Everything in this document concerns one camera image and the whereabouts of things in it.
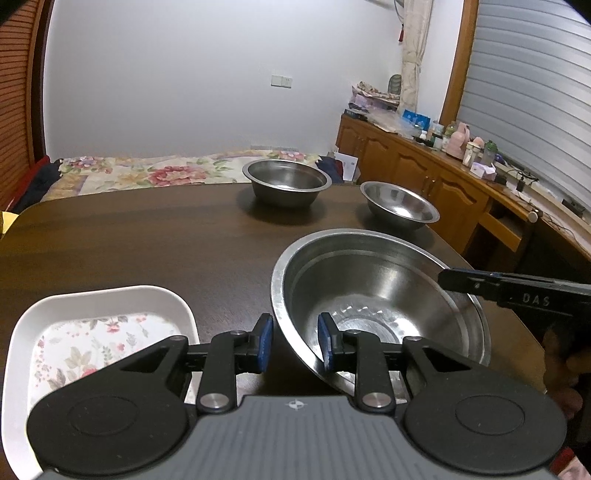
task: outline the wooden window frame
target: wooden window frame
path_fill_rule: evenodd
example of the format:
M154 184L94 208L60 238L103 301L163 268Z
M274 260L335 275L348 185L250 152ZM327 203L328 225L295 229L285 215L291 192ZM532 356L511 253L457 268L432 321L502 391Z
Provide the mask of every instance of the wooden window frame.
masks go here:
M439 120L443 125L448 125L453 122L457 118L457 113L460 110L460 103L462 101L464 86L466 84L466 75L468 73L468 65L470 65L472 45L474 43L474 33L476 31L478 1L479 0L464 0L460 33L457 37L456 56L453 60L452 75L449 79L447 94Z

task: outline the bed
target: bed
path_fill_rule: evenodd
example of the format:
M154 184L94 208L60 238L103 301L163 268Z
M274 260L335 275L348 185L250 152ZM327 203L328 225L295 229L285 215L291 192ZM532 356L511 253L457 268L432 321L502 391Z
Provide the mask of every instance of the bed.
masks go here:
M206 183L247 183L242 167L252 160L280 158L315 165L318 155L291 151L247 150L205 157L62 158L61 177L42 202L92 193Z

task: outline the dark wooden table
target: dark wooden table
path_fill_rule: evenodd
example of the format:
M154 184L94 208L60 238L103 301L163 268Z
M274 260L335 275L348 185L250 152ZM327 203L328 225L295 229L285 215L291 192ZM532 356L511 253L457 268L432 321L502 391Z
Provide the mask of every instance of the dark wooden table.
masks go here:
M0 241L2 377L14 324L33 303L54 294L152 284L185 299L202 342L226 330L249 330L271 311L269 282L283 250L329 228L390 233L449 266L467 266L429 228L403 235L376 222L355 186L333 186L299 212L256 202L247 184L52 200L26 210ZM491 367L542 389L540 345L513 312L486 301L483 308L491 329ZM299 363L277 331L269 371L241 385L268 394L333 392ZM0 478L14 479L0 458Z

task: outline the blue box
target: blue box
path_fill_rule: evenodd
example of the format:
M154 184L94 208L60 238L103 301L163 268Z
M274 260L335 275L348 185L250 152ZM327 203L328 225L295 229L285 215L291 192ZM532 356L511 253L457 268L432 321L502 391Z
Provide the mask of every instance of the blue box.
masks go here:
M413 126L421 125L423 130L429 130L429 126L431 125L431 119L429 117L411 112L410 110L405 110L402 114L402 118L407 119L413 124Z

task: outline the bottle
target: bottle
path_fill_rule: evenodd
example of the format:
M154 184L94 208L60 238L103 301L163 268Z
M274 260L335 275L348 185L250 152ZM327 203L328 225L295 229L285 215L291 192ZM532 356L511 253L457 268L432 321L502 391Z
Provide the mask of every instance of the bottle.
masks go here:
M487 167L492 167L492 163L495 161L495 157L499 149L497 148L496 144L489 140L486 145L484 146L484 152L482 154L482 163Z
M462 163L465 167L470 168L480 154L480 147L474 142L468 142L466 145L466 152L464 153L464 160Z
M438 122L431 122L427 133L427 140L431 140L433 135L443 135L443 125Z
M445 149L447 148L447 144L449 143L449 139L456 132L456 130L457 130L457 122L452 122L447 126L447 128L445 129L445 132L443 133L443 145L441 147L442 150L445 151Z

